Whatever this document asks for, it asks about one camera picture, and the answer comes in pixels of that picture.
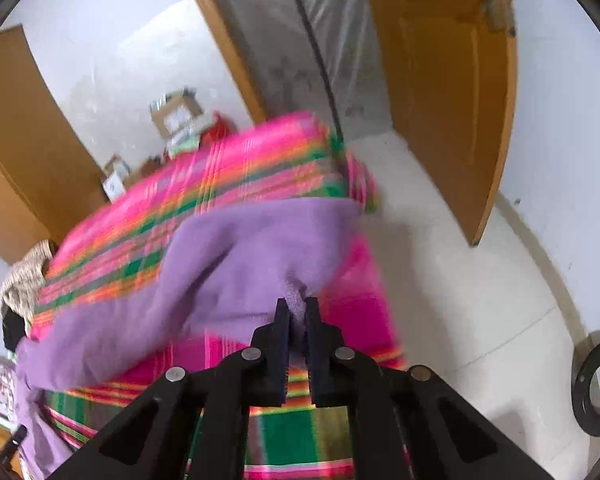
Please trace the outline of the black cloth pile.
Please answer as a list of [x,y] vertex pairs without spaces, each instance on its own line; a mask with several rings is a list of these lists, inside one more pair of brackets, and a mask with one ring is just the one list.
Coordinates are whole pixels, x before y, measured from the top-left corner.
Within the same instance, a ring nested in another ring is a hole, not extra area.
[[26,324],[21,315],[13,310],[7,309],[3,314],[2,333],[5,348],[15,352],[19,341],[26,336]]

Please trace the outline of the small brown cardboard box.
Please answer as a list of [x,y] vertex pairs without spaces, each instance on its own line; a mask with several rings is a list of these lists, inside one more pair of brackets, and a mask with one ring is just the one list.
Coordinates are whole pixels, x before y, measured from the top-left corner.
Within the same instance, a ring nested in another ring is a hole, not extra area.
[[138,166],[136,172],[142,177],[146,178],[162,167],[162,159],[160,156],[152,156],[146,158],[140,166]]

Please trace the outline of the pink plaid bed sheet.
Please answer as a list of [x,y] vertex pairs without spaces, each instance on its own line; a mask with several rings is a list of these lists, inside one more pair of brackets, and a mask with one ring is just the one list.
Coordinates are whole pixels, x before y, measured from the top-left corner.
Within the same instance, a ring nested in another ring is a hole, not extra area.
[[[364,212],[376,209],[379,193],[366,167],[344,147],[336,133],[310,113],[294,113],[242,133],[204,141],[205,148],[174,156],[166,166],[134,184],[120,200],[100,208],[76,226],[60,245],[38,293],[30,339],[42,341],[58,312],[75,304],[123,298],[155,281],[175,229],[191,216],[215,208],[262,200],[299,197],[352,198]],[[341,326],[346,341],[379,364],[404,370],[405,358],[391,327],[388,300],[366,238],[359,235],[350,255],[320,298],[327,323]],[[20,452],[26,479],[46,479],[72,452],[90,440],[171,366],[198,372],[240,347],[235,338],[205,329],[148,356],[111,382],[67,391],[43,390],[38,412],[42,436],[24,440]],[[341,429],[310,415],[306,372],[292,370],[290,408],[268,408],[272,422],[260,425],[256,413],[254,443],[249,443],[248,478],[352,478],[351,453],[338,439]],[[282,415],[297,415],[311,437],[300,454],[272,448],[268,437],[279,432]]]

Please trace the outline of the labelled brown cardboard box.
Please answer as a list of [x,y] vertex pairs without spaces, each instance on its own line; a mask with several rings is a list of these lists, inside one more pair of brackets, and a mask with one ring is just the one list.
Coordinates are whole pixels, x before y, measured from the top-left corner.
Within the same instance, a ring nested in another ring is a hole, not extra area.
[[166,140],[189,126],[203,112],[195,91],[189,88],[167,93],[149,104],[151,120]]

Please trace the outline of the wooden wardrobe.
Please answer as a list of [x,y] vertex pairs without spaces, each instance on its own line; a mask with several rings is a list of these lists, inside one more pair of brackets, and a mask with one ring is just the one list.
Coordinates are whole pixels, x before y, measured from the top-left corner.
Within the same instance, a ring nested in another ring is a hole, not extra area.
[[0,256],[60,243],[106,204],[104,174],[38,70],[22,27],[0,32]]

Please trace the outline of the white open cardboard box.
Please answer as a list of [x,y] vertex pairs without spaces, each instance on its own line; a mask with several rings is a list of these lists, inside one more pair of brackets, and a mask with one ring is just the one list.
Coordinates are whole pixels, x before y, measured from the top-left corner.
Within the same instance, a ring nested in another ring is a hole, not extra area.
[[131,173],[130,167],[118,154],[114,154],[106,162],[104,173],[105,180],[102,181],[102,189],[108,200],[114,202],[126,193],[124,181]]

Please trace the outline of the wooden door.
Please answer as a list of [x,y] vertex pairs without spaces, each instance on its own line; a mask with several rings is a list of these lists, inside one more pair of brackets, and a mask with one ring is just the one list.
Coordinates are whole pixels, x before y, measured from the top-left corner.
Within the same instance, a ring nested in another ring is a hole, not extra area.
[[368,0],[394,130],[471,246],[500,187],[517,90],[512,0]]

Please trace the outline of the beige floral cloth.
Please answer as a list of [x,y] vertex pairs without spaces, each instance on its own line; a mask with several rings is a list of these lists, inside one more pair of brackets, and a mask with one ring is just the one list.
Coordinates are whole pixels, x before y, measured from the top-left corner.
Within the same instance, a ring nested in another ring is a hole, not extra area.
[[1,286],[1,315],[9,311],[19,315],[23,319],[26,335],[30,334],[38,293],[46,283],[46,272],[57,248],[52,240],[35,244],[9,268]]

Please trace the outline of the purple fleece garment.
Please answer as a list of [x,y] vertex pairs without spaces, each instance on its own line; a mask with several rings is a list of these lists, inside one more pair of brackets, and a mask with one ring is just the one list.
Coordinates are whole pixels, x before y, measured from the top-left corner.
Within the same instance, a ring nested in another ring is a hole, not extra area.
[[302,330],[303,301],[340,269],[360,213],[348,198],[266,200],[170,219],[87,257],[61,246],[16,350],[32,476],[72,453],[43,410],[46,393],[89,388],[128,403],[171,366],[203,368],[205,336],[247,342],[279,299]]

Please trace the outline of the plastic door curtain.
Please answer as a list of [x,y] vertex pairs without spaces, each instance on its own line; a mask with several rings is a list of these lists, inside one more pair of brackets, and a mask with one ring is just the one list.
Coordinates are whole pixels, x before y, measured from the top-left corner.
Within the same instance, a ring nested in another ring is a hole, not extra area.
[[348,140],[391,129],[368,0],[216,0],[266,110],[309,110]]

